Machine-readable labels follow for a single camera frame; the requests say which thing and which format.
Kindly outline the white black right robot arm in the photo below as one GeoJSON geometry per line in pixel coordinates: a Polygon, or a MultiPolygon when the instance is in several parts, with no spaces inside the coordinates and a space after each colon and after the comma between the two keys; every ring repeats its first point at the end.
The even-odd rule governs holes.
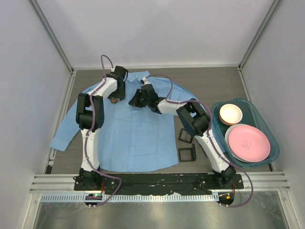
{"type": "Polygon", "coordinates": [[[129,104],[139,108],[147,106],[154,113],[179,117],[185,131],[197,140],[210,160],[217,185],[226,187],[231,184],[236,170],[226,159],[214,137],[211,112],[205,111],[199,101],[195,99],[183,102],[168,100],[160,97],[152,84],[148,83],[136,90],[129,104]]]}

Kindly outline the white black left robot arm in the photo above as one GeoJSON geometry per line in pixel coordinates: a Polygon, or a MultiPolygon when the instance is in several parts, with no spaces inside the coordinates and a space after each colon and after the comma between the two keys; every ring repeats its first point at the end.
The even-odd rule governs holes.
{"type": "Polygon", "coordinates": [[[116,66],[94,89],[78,95],[76,123],[81,130],[83,156],[79,175],[74,177],[76,191],[96,190],[102,185],[98,141],[105,119],[104,100],[115,104],[125,99],[127,76],[127,69],[116,66]]]}

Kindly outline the blue button-up shirt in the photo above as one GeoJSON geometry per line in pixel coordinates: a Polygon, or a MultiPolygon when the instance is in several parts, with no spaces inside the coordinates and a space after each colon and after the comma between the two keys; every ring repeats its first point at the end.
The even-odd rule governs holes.
{"type": "MultiPolygon", "coordinates": [[[[114,172],[151,172],[179,164],[174,116],[153,113],[148,107],[137,108],[128,104],[140,80],[150,73],[129,73],[125,99],[117,104],[104,100],[105,120],[98,138],[98,159],[102,169],[114,172]]],[[[155,91],[165,97],[171,83],[165,78],[149,78],[155,91]]],[[[197,99],[195,95],[173,83],[170,100],[197,99]]],[[[64,117],[50,148],[65,151],[78,133],[76,123],[77,100],[64,117]]]]}

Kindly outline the orange painted round brooch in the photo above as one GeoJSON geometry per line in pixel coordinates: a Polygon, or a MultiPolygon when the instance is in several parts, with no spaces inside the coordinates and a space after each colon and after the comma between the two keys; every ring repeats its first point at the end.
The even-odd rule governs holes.
{"type": "Polygon", "coordinates": [[[117,99],[117,98],[113,98],[113,99],[111,100],[111,102],[112,102],[113,104],[118,103],[118,101],[119,101],[119,99],[117,99]]]}

